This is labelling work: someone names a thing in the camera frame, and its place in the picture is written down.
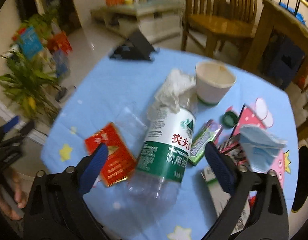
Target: crumpled tissue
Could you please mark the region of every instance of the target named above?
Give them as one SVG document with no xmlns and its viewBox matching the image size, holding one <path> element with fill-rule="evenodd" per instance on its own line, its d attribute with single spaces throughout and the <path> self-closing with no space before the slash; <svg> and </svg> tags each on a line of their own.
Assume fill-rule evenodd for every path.
<svg viewBox="0 0 308 240">
<path fill-rule="evenodd" d="M 155 94 L 155 102 L 147 112 L 147 118 L 153 120 L 157 110 L 162 106 L 168 106 L 173 113 L 180 111 L 180 95 L 194 89 L 196 86 L 195 76 L 183 73 L 179 69 L 172 69 L 161 88 Z"/>
<path fill-rule="evenodd" d="M 254 172 L 267 173 L 287 143 L 253 124 L 242 125 L 240 134 L 239 143 Z"/>
</svg>

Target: green label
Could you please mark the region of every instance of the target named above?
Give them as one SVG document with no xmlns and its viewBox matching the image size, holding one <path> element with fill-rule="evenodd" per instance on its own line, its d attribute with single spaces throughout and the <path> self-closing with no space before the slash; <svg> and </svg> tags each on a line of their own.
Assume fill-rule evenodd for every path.
<svg viewBox="0 0 308 240">
<path fill-rule="evenodd" d="M 136 169 L 181 182 L 189 154 L 169 144 L 147 141 L 144 143 Z"/>
</svg>

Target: red card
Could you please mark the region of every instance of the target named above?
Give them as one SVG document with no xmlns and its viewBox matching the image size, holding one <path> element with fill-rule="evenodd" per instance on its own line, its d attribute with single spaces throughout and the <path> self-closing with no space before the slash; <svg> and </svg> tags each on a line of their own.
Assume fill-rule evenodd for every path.
<svg viewBox="0 0 308 240">
<path fill-rule="evenodd" d="M 105 143 L 109 150 L 108 159 L 100 172 L 106 186 L 126 179 L 134 170 L 136 159 L 121 140 L 112 122 L 96 134 L 85 139 L 85 145 L 90 155 L 100 143 Z"/>
<path fill-rule="evenodd" d="M 254 111 L 247 105 L 243 106 L 238 124 L 234 128 L 231 136 L 237 135 L 239 133 L 241 125 L 244 124 L 255 124 L 262 129 L 266 129 L 266 126 L 263 124 L 263 122 L 258 118 L 258 116 L 254 113 Z"/>
</svg>

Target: wrapper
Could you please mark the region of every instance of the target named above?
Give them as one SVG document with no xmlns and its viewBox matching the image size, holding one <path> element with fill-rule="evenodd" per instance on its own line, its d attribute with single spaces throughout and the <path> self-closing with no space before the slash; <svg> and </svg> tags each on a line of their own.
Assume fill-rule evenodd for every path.
<svg viewBox="0 0 308 240">
<path fill-rule="evenodd" d="M 212 119 L 202 127 L 194 138 L 190 151 L 189 162 L 193 166 L 196 166 L 203 158 L 206 144 L 208 142 L 215 142 L 222 131 L 222 126 Z"/>
<path fill-rule="evenodd" d="M 91 155 L 100 143 L 106 144 L 109 151 L 108 159 L 100 171 L 105 185 L 109 187 L 114 183 L 127 179 L 135 169 L 136 159 L 123 143 L 112 122 L 96 134 L 85 139 L 88 153 Z"/>
</svg>

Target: yellow star print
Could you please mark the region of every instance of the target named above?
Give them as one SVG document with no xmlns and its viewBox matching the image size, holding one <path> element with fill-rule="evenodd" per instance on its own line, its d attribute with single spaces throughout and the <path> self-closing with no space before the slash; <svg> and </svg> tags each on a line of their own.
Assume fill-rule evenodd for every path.
<svg viewBox="0 0 308 240">
<path fill-rule="evenodd" d="M 176 226 L 173 233 L 167 235 L 169 240 L 192 240 L 192 229 Z"/>
<path fill-rule="evenodd" d="M 63 145 L 63 148 L 59 151 L 61 156 L 61 161 L 65 162 L 71 158 L 71 152 L 73 148 L 71 148 L 67 143 Z"/>
<path fill-rule="evenodd" d="M 289 151 L 284 153 L 284 158 L 285 158 L 284 163 L 285 163 L 285 171 L 290 174 L 291 170 L 289 165 L 291 164 L 291 161 L 288 157 L 289 157 Z"/>
</svg>

